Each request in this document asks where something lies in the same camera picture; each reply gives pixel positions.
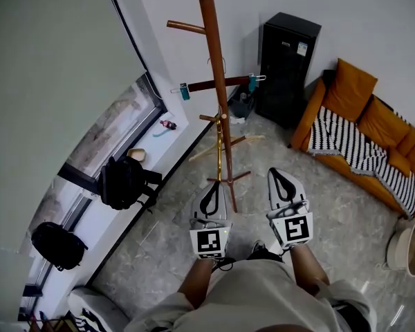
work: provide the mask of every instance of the black bag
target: black bag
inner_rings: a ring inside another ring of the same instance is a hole
[[[39,253],[58,270],[72,269],[81,262],[88,248],[72,232],[56,223],[41,223],[34,230],[31,241]]]
[[[160,182],[161,174],[143,169],[137,160],[122,156],[115,161],[111,156],[98,177],[98,192],[102,202],[115,210],[128,209],[144,193],[149,197],[148,208],[156,202],[156,193],[148,183]]]

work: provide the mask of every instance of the marble floor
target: marble floor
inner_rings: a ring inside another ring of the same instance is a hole
[[[255,113],[245,124],[232,125],[231,133],[266,139],[233,149],[234,173],[252,170],[252,175],[235,184],[239,214],[230,215],[228,254],[243,259],[256,239],[268,246],[275,242],[265,217],[270,209],[266,174],[269,167],[284,169],[304,185],[314,218],[310,247],[330,280],[348,279],[371,300],[377,331],[415,331],[415,278],[382,268],[398,215],[312,156],[288,149],[290,134]],[[190,156],[215,138],[212,127]],[[93,281],[128,317],[176,291],[192,265],[190,203],[214,169],[215,155],[186,159],[161,191],[153,214],[142,215]]]

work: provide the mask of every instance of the black cabinet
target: black cabinet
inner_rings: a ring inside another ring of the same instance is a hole
[[[294,127],[302,116],[304,80],[321,26],[284,13],[263,27],[261,75],[256,112],[283,128]]]

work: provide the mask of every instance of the black and white striped blanket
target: black and white striped blanket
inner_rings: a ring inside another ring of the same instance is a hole
[[[355,174],[375,176],[391,192],[403,211],[415,211],[415,175],[404,176],[387,164],[387,151],[358,131],[355,123],[321,107],[311,131],[308,152],[342,155]]]

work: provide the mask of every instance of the sneaker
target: sneaker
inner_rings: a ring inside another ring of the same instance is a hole
[[[252,249],[252,253],[260,250],[265,250],[266,244],[262,240],[256,240],[254,243],[254,247]]]

